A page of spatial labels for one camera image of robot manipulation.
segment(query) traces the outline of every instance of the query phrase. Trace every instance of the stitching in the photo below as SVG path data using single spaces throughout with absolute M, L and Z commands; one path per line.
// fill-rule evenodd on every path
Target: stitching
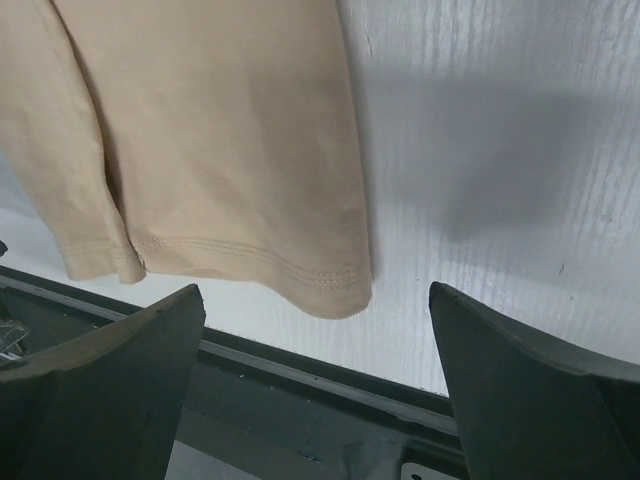
M 60 28 L 62 29 L 62 32 L 64 34 L 64 38 L 66 39 L 66 43 L 67 46 L 69 48 L 69 51 L 73 57 L 73 60 L 75 62 L 75 67 L 77 68 L 78 71 L 78 75 L 81 79 L 82 85 L 84 86 L 84 94 L 87 96 L 88 100 L 89 100 L 89 105 L 91 107 L 91 120 L 93 123 L 93 128 L 95 130 L 95 133 L 97 134 L 98 137 L 100 137 L 100 141 L 99 141 L 99 159 L 102 159 L 102 161 L 104 162 L 104 144 L 102 142 L 102 132 L 101 132 L 101 125 L 96 113 L 96 106 L 94 104 L 94 99 L 91 97 L 91 92 L 89 91 L 89 86 L 87 85 L 84 73 L 82 72 L 82 69 L 80 67 L 80 65 L 78 64 L 78 59 L 76 58 L 76 52 L 74 50 L 74 46 L 73 46 L 73 41 L 70 37 L 69 31 L 66 27 L 66 25 L 64 24 L 64 20 L 62 19 L 60 12 L 56 6 L 56 4 L 52 1 L 52 0 L 48 0 L 48 5 L 49 8 L 53 11 L 53 15 L 54 17 L 56 17 Z M 42 26 L 42 29 L 44 30 L 44 32 L 46 33 L 49 41 L 50 41 L 50 50 L 53 52 L 53 54 L 55 55 L 55 58 L 57 60 L 57 67 L 60 71 L 61 76 L 64 78 L 64 84 L 65 84 L 65 90 L 66 90 L 66 94 L 69 100 L 69 103 L 71 105 L 73 105 L 73 107 L 78 110 L 78 104 L 74 95 L 74 92 L 71 90 L 70 85 L 72 85 L 74 79 L 70 79 L 69 77 L 69 71 L 66 68 L 66 62 L 64 61 L 64 59 L 61 57 L 60 55 L 60 51 L 58 50 L 58 48 L 54 47 L 55 45 L 55 37 L 51 32 L 50 26 L 48 25 L 47 21 L 45 20 L 43 13 L 41 11 L 42 9 L 42 5 L 38 5 L 35 4 L 33 2 L 33 0 L 30 2 L 31 7 L 33 8 L 33 10 L 35 11 L 36 15 L 38 16 L 38 19 L 40 21 L 40 24 Z M 80 125 L 82 124 L 82 120 L 79 119 L 79 115 L 77 114 L 77 112 L 75 115 L 72 116 L 73 120 L 75 121 L 75 125 Z M 77 131 L 75 129 L 72 129 L 72 132 L 74 134 L 74 137 L 77 140 L 77 144 L 80 145 L 81 144 L 81 139 L 77 133 Z M 104 180 L 104 165 L 102 166 L 102 170 L 100 168 L 98 168 L 99 172 L 102 172 L 102 176 L 103 176 L 103 180 Z M 105 187 L 104 182 L 101 182 L 100 179 L 96 178 L 96 176 L 91 175 L 91 179 L 93 180 L 94 186 L 97 187 L 98 191 L 100 191 L 103 187 Z M 103 208 L 106 209 L 112 209 L 115 208 L 115 206 L 109 204 L 109 202 L 107 202 L 107 204 L 105 205 L 105 201 L 104 198 L 101 198 L 99 200 L 99 203 L 101 204 L 101 206 Z M 103 224 L 107 230 L 107 233 L 110 233 L 109 230 L 109 221 L 105 218 L 105 215 L 102 215 L 102 221 Z M 82 254 L 86 254 L 88 252 L 91 251 L 100 251 L 100 250 L 107 250 L 107 247 L 109 247 L 108 249 L 112 251 L 112 254 L 115 258 L 126 258 L 126 259 L 135 259 L 137 261 L 138 264 L 140 264 L 140 259 L 137 257 L 137 255 L 135 255 L 135 253 L 132 253 L 132 246 L 128 246 L 128 247 L 121 247 L 121 246 L 112 246 L 110 245 L 110 243 L 95 243 L 95 244 L 85 244 L 85 245 L 81 245 L 78 248 L 76 247 L 68 247 L 68 249 L 60 249 L 61 251 L 65 251 L 65 252 L 69 252 L 66 256 L 74 256 L 74 255 L 82 255 Z
M 80 245 L 69 245 L 68 247 L 60 247 L 60 251 L 73 253 L 84 250 L 97 250 L 108 246 L 109 242 L 83 243 Z
M 339 277 L 339 278 L 355 278 L 360 277 L 354 269 L 349 268 L 344 272 L 317 272 L 314 270 L 308 270 L 306 268 L 300 267 L 294 263 L 291 263 L 284 258 L 276 255 L 273 252 L 265 250 L 259 247 L 251 247 L 249 245 L 242 245 L 234 242 L 226 242 L 223 240 L 208 240 L 205 238 L 198 237 L 168 237 L 167 239 L 156 239 L 153 241 L 145 242 L 139 245 L 139 250 L 142 253 L 152 253 L 158 250 L 158 247 L 170 246 L 170 244 L 180 245 L 180 246 L 193 246 L 193 247 L 213 247 L 219 250 L 229 250 L 232 252 L 242 252 L 250 254 L 256 258 L 262 258 L 272 263 L 279 264 L 282 268 L 290 269 L 293 272 L 296 272 L 300 275 L 314 277 Z
M 94 252 L 104 252 L 110 254 L 114 259 L 134 259 L 137 260 L 137 256 L 128 251 L 126 247 L 121 246 L 93 246 L 93 247 L 85 247 L 82 249 L 77 249 L 73 251 L 68 251 L 65 248 L 60 248 L 60 253 L 66 258 L 73 258 L 82 255 L 88 255 Z
M 161 251 L 166 251 L 166 250 L 180 250 L 180 249 L 186 249 L 186 248 L 194 248 L 194 247 L 191 246 L 191 245 L 178 245 L 178 246 L 174 246 L 174 247 L 167 246 L 165 248 L 158 248 L 158 249 L 155 249 L 155 250 L 149 250 L 146 253 L 147 254 L 155 254 L 155 253 L 158 253 L 158 252 L 161 252 Z M 195 247 L 195 248 L 200 248 L 202 250 L 210 250 L 210 251 L 214 251 L 214 252 L 218 252 L 218 253 L 224 253 L 226 255 L 234 255 L 234 256 L 237 256 L 237 257 L 251 258 L 251 259 L 254 259 L 254 260 L 262 260 L 262 261 L 270 263 L 270 264 L 272 264 L 274 266 L 281 267 L 281 265 L 279 265 L 278 263 L 270 262 L 267 259 L 256 257 L 256 256 L 250 255 L 250 254 L 247 255 L 247 254 L 243 254 L 243 253 L 229 252 L 229 251 L 224 251 L 224 250 L 217 249 L 215 247 L 200 246 L 200 247 Z M 314 280 L 312 278 L 297 277 L 292 272 L 287 272 L 286 270 L 281 270 L 281 273 L 293 278 L 294 280 L 297 280 L 298 282 L 300 282 L 302 284 L 305 284 L 305 285 L 310 286 L 310 287 L 318 288 L 318 289 L 321 289 L 321 290 L 339 290 L 339 289 L 343 289 L 343 288 L 346 288 L 346 287 L 350 287 L 352 285 L 357 285 L 358 283 L 360 283 L 360 280 L 361 280 L 361 278 L 359 276 L 358 277 L 353 277 L 353 278 L 345 277 L 345 278 L 343 278 L 341 280 Z M 326 286 L 326 285 L 324 285 L 326 283 L 341 283 L 341 285 Z

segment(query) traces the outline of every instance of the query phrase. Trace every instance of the beige fabric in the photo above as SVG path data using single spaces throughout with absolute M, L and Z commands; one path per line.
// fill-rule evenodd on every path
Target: beige fabric
M 0 150 L 72 279 L 257 281 L 327 318 L 369 301 L 333 0 L 0 0 Z

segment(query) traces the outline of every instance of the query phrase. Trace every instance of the beige t-shirt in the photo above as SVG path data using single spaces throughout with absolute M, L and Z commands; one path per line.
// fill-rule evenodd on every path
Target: beige t-shirt
M 326 318 L 369 302 L 334 0 L 0 0 L 0 150 L 72 279 L 256 281 Z

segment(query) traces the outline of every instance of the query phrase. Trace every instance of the textured white panel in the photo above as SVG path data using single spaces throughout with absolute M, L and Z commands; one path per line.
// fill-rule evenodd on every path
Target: textured white panel
M 640 363 L 640 2 L 340 5 L 366 155 L 373 302 L 329 322 L 256 285 L 199 281 L 209 326 L 446 393 L 427 299 L 439 280 Z M 16 191 L 2 166 L 0 181 Z M 51 237 L 16 198 L 0 195 L 11 248 L 2 263 L 64 280 Z M 79 286 L 146 305 L 189 281 Z
M 217 458 L 174 442 L 165 480 L 260 480 Z

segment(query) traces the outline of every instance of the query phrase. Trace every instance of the metal frame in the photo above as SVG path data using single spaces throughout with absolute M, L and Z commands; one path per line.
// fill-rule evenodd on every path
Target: metal frame
M 92 324 L 139 310 L 5 267 L 0 288 Z M 468 478 L 447 398 L 209 328 L 177 440 L 265 480 Z

